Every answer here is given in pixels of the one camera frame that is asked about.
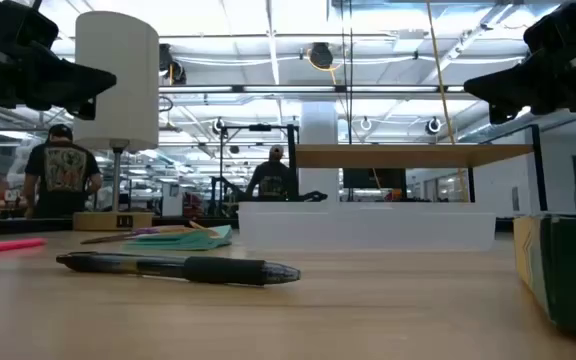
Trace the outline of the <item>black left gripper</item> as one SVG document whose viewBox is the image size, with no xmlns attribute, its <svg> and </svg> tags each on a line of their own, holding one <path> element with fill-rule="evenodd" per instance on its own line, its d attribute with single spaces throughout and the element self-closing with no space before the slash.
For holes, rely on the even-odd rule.
<svg viewBox="0 0 576 360">
<path fill-rule="evenodd" d="M 40 13 L 42 0 L 0 0 L 0 107 L 61 107 L 81 120 L 96 117 L 97 96 L 117 83 L 104 70 L 59 59 L 50 48 L 57 25 Z"/>
</svg>

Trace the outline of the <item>purple handled scissors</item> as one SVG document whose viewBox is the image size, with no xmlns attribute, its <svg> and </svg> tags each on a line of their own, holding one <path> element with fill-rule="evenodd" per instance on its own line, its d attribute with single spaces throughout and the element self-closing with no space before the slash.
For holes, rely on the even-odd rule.
<svg viewBox="0 0 576 360">
<path fill-rule="evenodd" d="M 139 229 L 127 232 L 127 233 L 83 240 L 80 242 L 80 244 L 88 245 L 88 244 L 99 244 L 99 243 L 124 241 L 124 240 L 129 240 L 129 239 L 135 238 L 135 237 L 140 236 L 140 235 L 152 235 L 152 234 L 162 233 L 165 230 L 167 230 L 168 228 L 170 228 L 170 226 L 139 228 Z"/>
</svg>

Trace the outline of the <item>pink pen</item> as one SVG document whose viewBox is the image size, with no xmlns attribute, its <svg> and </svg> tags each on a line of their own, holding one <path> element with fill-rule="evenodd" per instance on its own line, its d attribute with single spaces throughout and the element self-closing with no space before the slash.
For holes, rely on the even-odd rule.
<svg viewBox="0 0 576 360">
<path fill-rule="evenodd" d="M 45 243 L 46 241 L 42 238 L 0 241 L 0 252 L 39 247 L 43 246 Z"/>
</svg>

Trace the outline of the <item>green yellow crayon box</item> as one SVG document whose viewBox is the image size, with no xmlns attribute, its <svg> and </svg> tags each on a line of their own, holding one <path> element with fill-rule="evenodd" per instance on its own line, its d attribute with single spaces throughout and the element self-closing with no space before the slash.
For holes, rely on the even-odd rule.
<svg viewBox="0 0 576 360">
<path fill-rule="evenodd" d="M 516 270 L 547 318 L 576 335 L 576 217 L 513 220 Z"/>
</svg>

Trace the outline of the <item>teal sticky notes pad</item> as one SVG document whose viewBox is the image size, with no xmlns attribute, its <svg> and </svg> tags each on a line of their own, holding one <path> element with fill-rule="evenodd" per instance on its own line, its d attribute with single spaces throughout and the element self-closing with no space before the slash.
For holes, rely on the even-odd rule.
<svg viewBox="0 0 576 360">
<path fill-rule="evenodd" d="M 128 250 L 208 251 L 232 244 L 230 225 L 138 235 L 122 248 Z"/>
</svg>

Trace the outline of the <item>clear pencil case purple lid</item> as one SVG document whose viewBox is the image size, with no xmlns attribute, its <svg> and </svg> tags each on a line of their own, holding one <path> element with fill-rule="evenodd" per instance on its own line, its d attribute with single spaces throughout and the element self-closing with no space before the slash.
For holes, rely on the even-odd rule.
<svg viewBox="0 0 576 360">
<path fill-rule="evenodd" d="M 239 240 L 289 251 L 486 251 L 496 215 L 475 203 L 244 202 Z"/>
</svg>

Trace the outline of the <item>black ballpoint pen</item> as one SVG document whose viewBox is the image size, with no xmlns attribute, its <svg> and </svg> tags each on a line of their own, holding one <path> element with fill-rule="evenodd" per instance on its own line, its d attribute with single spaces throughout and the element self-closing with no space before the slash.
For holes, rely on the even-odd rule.
<svg viewBox="0 0 576 360">
<path fill-rule="evenodd" d="M 70 252 L 58 255 L 56 262 L 77 272 L 178 278 L 208 284 L 266 286 L 301 278 L 301 271 L 288 265 L 224 257 Z"/>
</svg>

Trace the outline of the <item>white shade wooden base lamp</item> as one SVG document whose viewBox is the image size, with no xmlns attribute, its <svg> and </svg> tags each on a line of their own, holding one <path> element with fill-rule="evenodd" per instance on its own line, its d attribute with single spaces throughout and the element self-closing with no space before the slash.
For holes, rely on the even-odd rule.
<svg viewBox="0 0 576 360">
<path fill-rule="evenodd" d="M 76 19 L 75 60 L 111 73 L 116 83 L 96 97 L 93 121 L 76 120 L 74 142 L 113 152 L 112 208 L 78 212 L 75 231 L 130 231 L 150 227 L 148 212 L 119 210 L 121 155 L 159 143 L 159 35 L 148 23 L 122 13 L 90 11 Z"/>
</svg>

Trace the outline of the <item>person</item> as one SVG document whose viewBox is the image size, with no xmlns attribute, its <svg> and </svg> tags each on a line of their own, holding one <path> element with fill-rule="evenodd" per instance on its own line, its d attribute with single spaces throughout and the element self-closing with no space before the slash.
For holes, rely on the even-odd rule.
<svg viewBox="0 0 576 360">
<path fill-rule="evenodd" d="M 269 201 L 285 201 L 297 196 L 295 176 L 281 160 L 284 148 L 273 145 L 269 150 L 268 160 L 258 165 L 247 186 L 246 194 L 253 196 L 258 187 L 257 197 Z"/>
<path fill-rule="evenodd" d="M 72 130 L 57 124 L 29 155 L 23 185 L 27 219 L 66 218 L 85 210 L 102 185 L 95 156 L 73 142 Z"/>
</svg>

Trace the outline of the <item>wooden shelf riser black legs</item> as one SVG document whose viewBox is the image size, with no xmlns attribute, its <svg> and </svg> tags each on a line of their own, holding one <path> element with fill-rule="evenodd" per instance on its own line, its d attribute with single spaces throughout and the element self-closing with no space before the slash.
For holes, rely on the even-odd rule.
<svg viewBox="0 0 576 360">
<path fill-rule="evenodd" d="M 288 143 L 289 168 L 461 168 L 468 171 L 469 200 L 475 200 L 475 167 L 531 153 L 539 209 L 548 209 L 540 130 L 525 125 L 502 133 L 483 143 L 394 145 L 297 145 Z"/>
</svg>

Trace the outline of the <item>black monitor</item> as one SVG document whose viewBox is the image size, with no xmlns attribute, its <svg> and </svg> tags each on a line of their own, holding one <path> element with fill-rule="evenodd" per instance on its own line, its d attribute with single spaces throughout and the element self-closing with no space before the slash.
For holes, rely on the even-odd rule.
<svg viewBox="0 0 576 360">
<path fill-rule="evenodd" d="M 406 188 L 404 169 L 344 168 L 343 187 L 354 189 L 400 189 Z"/>
</svg>

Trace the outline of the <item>black metal rig frame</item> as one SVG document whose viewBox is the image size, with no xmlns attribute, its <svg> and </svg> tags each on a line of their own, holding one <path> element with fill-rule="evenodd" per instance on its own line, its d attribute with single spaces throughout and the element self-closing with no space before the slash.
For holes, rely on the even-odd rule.
<svg viewBox="0 0 576 360">
<path fill-rule="evenodd" d="M 211 200 L 210 204 L 215 206 L 213 213 L 218 215 L 221 211 L 223 205 L 225 187 L 227 185 L 226 179 L 223 175 L 224 170 L 224 146 L 226 145 L 225 131 L 234 130 L 235 133 L 229 136 L 228 139 L 232 140 L 241 130 L 248 130 L 250 132 L 270 132 L 271 130 L 282 130 L 286 133 L 287 137 L 287 147 L 288 147 L 288 167 L 293 172 L 294 177 L 297 177 L 298 170 L 296 167 L 296 145 L 300 141 L 298 125 L 288 124 L 288 125 L 270 125 L 270 124 L 252 124 L 252 125 L 237 125 L 237 126 L 227 126 L 222 125 L 219 128 L 219 176 L 211 181 Z"/>
</svg>

